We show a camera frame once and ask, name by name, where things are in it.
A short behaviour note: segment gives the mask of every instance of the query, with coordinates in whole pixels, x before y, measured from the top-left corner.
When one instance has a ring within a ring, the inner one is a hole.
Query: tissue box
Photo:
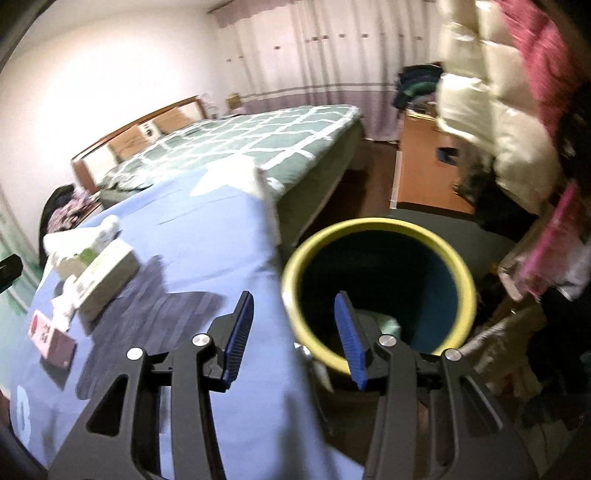
[[[113,240],[74,282],[74,307],[85,323],[93,322],[139,270],[134,250],[120,238]]]

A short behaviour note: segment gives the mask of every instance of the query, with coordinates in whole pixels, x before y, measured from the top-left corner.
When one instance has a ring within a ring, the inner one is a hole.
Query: yellow trash bin
[[[302,243],[287,262],[282,297],[297,341],[327,367],[349,375],[334,320],[335,295],[356,309],[389,315],[414,349],[458,348],[476,312],[472,275],[443,239],[412,223],[362,218]]]

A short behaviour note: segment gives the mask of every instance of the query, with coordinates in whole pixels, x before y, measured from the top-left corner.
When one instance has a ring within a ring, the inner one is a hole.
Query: green cloth
[[[370,310],[357,310],[355,312],[360,315],[371,317],[375,323],[378,324],[380,331],[385,335],[393,335],[400,340],[402,334],[402,327],[394,317],[385,315],[383,313],[371,312]]]
[[[196,122],[159,138],[113,168],[99,188],[144,190],[184,171],[241,154],[252,157],[265,171],[278,200],[360,117],[359,108],[351,105],[322,105]]]

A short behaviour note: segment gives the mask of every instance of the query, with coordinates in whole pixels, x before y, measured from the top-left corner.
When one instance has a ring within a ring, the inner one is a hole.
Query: white curtain
[[[425,0],[235,0],[214,14],[249,112],[350,103],[374,140],[395,137],[401,68],[438,59],[441,20]]]
[[[13,220],[0,192],[0,260],[11,254],[21,257],[23,270],[12,287],[0,294],[0,386],[6,390],[14,367],[15,348],[27,331],[26,314],[41,280],[41,270],[37,255]]]

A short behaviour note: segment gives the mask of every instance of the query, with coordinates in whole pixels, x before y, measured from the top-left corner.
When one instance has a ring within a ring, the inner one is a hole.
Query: pink clothing
[[[531,0],[496,1],[523,58],[540,121],[554,140],[560,117],[586,75],[554,22]]]
[[[521,264],[514,278],[516,289],[522,293],[528,291],[539,299],[549,287],[562,283],[572,252],[578,251],[580,236],[587,229],[585,207],[577,183],[572,180],[564,190],[550,223]]]

